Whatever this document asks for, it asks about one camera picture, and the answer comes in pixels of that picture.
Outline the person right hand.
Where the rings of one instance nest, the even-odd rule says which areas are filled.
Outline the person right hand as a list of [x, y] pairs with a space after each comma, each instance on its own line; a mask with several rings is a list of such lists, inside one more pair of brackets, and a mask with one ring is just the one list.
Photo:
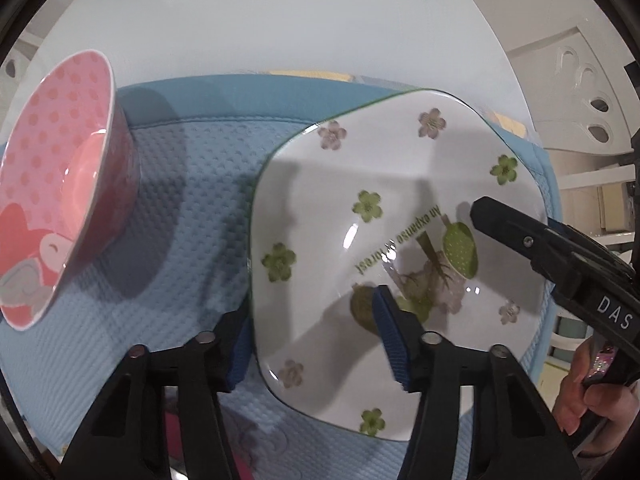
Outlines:
[[552, 414], [561, 430], [574, 434], [582, 416], [588, 411], [603, 417], [608, 423], [611, 439], [623, 437], [639, 411], [638, 396], [629, 387], [609, 384], [585, 385], [591, 368], [591, 339], [583, 342], [575, 351], [570, 371], [560, 385]]

